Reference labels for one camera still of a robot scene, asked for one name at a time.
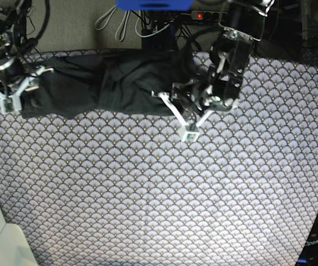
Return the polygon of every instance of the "electronic equipment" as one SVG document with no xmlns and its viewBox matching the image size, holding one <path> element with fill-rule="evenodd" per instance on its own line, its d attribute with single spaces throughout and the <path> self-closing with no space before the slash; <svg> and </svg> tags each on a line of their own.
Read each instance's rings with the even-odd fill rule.
<svg viewBox="0 0 318 266">
<path fill-rule="evenodd" d="M 0 0 L 0 106 L 1 112 L 7 114 L 21 111 L 21 97 L 25 91 L 37 88 L 39 77 L 45 71 L 53 70 L 44 66 L 34 69 L 28 64 L 21 63 L 24 54 L 37 45 L 47 27 L 50 15 L 49 0 L 45 0 L 46 16 L 43 26 L 37 37 L 33 39 L 27 39 L 25 31 L 22 31 L 22 24 L 31 1 L 6 1 L 7 4 L 4 2 Z M 124 9 L 131 7 L 131 9 L 173 10 L 187 9 L 190 1 L 163 0 L 158 3 L 150 0 L 117 0 L 117 3 Z M 204 29 L 188 39 L 182 54 L 191 57 L 193 52 L 191 45 L 197 45 L 196 39 L 199 36 L 208 33 L 217 35 L 217 40 L 209 51 L 212 61 L 209 71 L 203 75 L 193 75 L 192 80 L 187 84 L 178 84 L 174 81 L 171 88 L 152 95 L 160 98 L 180 121 L 182 128 L 179 134 L 182 136 L 182 141 L 198 139 L 199 127 L 212 112 L 230 112 L 239 105 L 240 87 L 250 51 L 253 43 L 261 40 L 265 19 L 273 3 L 274 0 L 227 2 L 229 7 L 224 9 L 227 10 L 226 19 L 222 19 L 223 13 L 221 13 L 215 27 Z M 191 13 L 191 19 L 213 20 L 217 19 L 216 14 L 216 12 L 206 14 L 194 11 Z M 156 22 L 150 29 L 152 34 L 146 36 L 139 34 L 139 36 L 152 37 L 166 29 L 172 30 L 170 26 L 174 24 L 176 18 L 173 15 L 170 21 L 163 23 L 161 29 Z M 194 122 L 190 122 L 192 116 L 195 117 Z"/>
</svg>

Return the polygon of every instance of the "black cloth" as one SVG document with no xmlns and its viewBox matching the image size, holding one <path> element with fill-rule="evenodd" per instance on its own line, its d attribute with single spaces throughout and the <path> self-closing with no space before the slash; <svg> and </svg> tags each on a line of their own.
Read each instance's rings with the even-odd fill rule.
<svg viewBox="0 0 318 266">
<path fill-rule="evenodd" d="M 194 75 L 192 56 L 179 52 L 140 50 L 114 55 L 53 58 L 40 63 L 53 67 L 40 77 L 40 89 L 23 94 L 24 118 L 57 114 L 72 119 L 93 109 L 125 114 L 172 115 L 151 92 L 171 91 Z"/>
</svg>

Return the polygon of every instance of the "patterned fabric surface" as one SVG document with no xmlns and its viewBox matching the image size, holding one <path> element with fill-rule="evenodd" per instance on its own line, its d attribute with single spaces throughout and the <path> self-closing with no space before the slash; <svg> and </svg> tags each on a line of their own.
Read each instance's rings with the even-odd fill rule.
<svg viewBox="0 0 318 266">
<path fill-rule="evenodd" d="M 7 222 L 39 265 L 294 265 L 318 212 L 318 68 L 251 58 L 240 99 L 195 143 L 174 117 L 0 114 Z"/>
</svg>

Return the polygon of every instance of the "black garment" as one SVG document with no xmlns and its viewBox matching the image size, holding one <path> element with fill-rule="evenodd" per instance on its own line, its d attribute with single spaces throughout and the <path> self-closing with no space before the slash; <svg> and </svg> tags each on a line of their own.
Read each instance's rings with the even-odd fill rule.
<svg viewBox="0 0 318 266">
<path fill-rule="evenodd" d="M 93 109 L 168 116 L 151 92 L 171 91 L 194 73 L 192 56 L 129 51 L 115 55 L 53 58 L 39 63 L 55 69 L 40 77 L 40 89 L 23 94 L 24 118 L 58 114 L 68 119 Z"/>
</svg>

